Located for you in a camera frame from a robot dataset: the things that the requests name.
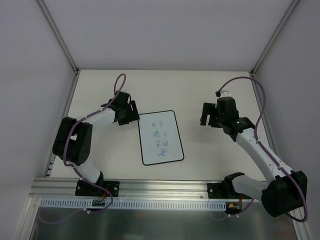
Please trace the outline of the white whiteboard black frame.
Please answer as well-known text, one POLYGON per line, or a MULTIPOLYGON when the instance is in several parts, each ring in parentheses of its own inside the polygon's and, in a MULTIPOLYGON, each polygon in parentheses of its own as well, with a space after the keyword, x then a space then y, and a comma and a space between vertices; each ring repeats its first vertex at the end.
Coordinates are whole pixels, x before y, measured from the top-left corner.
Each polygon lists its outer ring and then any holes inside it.
POLYGON ((173 110, 143 113, 138 121, 142 164, 153 166, 185 158, 173 110))

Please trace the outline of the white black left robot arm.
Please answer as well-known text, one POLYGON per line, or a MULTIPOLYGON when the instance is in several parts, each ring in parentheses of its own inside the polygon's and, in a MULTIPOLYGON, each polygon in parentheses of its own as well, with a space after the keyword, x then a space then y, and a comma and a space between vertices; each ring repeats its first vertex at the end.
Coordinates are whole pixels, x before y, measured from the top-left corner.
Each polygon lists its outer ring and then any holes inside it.
POLYGON ((127 125, 139 119, 138 109, 131 95, 118 90, 112 99, 93 113, 79 119, 64 117, 56 134, 52 153, 66 167, 73 169, 92 195, 98 196, 106 189, 103 173, 89 160, 94 130, 114 123, 127 125))

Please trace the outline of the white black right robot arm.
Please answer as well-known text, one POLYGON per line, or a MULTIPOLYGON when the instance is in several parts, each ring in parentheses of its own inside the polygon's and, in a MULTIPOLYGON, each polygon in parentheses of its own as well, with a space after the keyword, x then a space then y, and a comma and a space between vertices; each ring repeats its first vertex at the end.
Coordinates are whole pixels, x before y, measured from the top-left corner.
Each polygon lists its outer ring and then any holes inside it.
POLYGON ((216 103, 203 103, 200 125, 221 128, 251 157, 265 182, 242 172, 227 175, 209 191, 219 198, 245 195, 262 203, 272 217, 288 214, 298 208, 306 213, 308 179, 303 171, 294 171, 260 140, 257 127, 247 117, 240 117, 233 97, 219 97, 216 103))

